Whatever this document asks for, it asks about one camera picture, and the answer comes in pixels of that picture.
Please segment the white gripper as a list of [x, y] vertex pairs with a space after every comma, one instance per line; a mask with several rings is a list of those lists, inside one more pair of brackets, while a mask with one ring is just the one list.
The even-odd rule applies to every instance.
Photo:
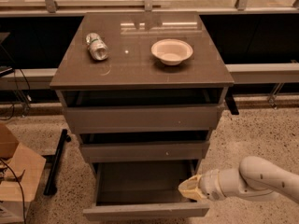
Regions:
[[218, 169], [210, 170], [201, 175], [194, 175], [178, 186], [180, 194], [188, 199], [200, 201], [208, 198], [210, 201], [225, 199], [221, 191]]

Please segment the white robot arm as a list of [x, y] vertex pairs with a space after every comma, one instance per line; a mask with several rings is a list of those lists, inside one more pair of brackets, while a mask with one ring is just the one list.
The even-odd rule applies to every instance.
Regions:
[[252, 202], [266, 202], [281, 194], [299, 203], [299, 175], [290, 173], [260, 157], [244, 158], [237, 168], [210, 170], [183, 181], [182, 196], [200, 201], [222, 201], [237, 197]]

